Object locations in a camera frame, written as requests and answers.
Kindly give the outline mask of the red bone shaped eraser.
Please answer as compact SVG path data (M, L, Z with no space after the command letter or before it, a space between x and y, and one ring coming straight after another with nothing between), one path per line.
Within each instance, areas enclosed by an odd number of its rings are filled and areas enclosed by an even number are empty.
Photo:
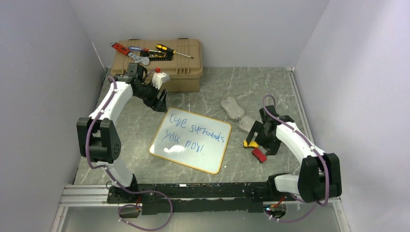
M258 148L254 148L251 153L259 163L264 163L267 160L267 156Z

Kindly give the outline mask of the yellow framed whiteboard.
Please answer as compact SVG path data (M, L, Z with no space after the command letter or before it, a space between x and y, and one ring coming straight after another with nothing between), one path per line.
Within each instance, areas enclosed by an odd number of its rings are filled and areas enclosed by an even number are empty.
M231 131L230 123L169 108L149 152L208 174L218 174Z

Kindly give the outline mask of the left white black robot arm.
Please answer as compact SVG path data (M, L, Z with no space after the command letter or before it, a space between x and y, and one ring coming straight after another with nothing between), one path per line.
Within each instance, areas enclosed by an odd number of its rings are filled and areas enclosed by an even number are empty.
M160 68L148 71L140 64L130 64L123 74L109 76L110 87L100 105L76 123L81 156L89 168L102 169L114 187L121 189L120 197L127 203L138 199L139 189L135 175L120 159L122 149L116 123L125 104L137 97L155 112L167 112L167 90L162 85L170 75Z

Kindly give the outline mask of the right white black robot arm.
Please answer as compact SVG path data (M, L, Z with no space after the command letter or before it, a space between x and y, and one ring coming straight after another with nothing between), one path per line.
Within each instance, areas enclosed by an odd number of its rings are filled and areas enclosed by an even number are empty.
M286 145L300 164L298 175L274 174L267 181L266 194L273 201L285 193L297 195L306 203L324 204L342 194L340 160L334 153L316 147L288 116L279 116L273 105L259 110L261 121L255 121L243 142L252 147L260 163L276 155Z

